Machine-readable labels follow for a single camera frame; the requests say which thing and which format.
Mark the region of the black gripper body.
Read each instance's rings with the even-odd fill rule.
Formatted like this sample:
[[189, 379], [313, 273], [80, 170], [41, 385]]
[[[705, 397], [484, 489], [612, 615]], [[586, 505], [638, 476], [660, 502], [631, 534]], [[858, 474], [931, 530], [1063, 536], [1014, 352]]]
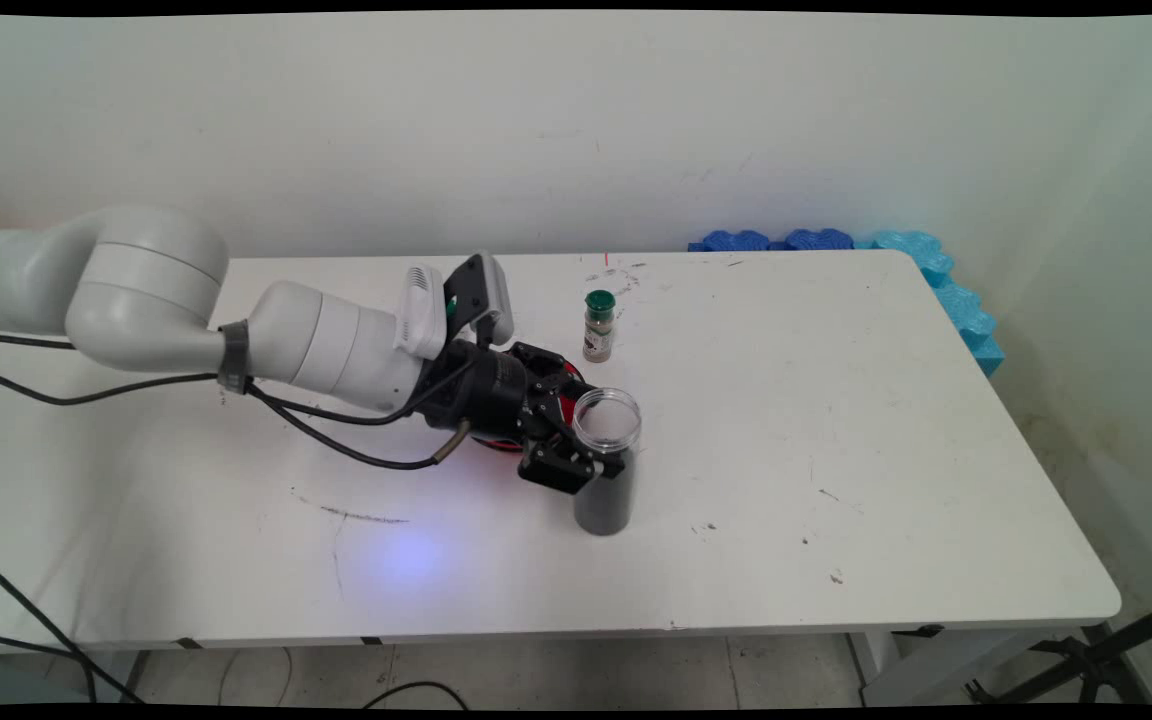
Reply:
[[506, 351], [456, 344], [454, 366], [468, 369], [454, 382], [454, 420], [467, 420], [471, 434], [486, 441], [521, 442], [520, 415], [539, 382], [543, 357], [535, 344], [511, 344]]

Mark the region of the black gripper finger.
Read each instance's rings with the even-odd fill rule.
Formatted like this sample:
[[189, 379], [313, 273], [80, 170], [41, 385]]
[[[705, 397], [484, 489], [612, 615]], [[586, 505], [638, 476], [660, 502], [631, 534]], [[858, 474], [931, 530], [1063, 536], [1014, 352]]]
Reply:
[[588, 392], [588, 382], [579, 370], [566, 357], [545, 348], [516, 342], [511, 344], [511, 356], [525, 370], [525, 389], [530, 395], [556, 395], [582, 397]]
[[558, 407], [535, 407], [521, 414], [520, 477], [566, 495], [577, 495], [594, 480], [626, 479], [626, 444], [596, 438], [593, 430], [582, 427], [581, 420], [579, 410], [566, 418]]

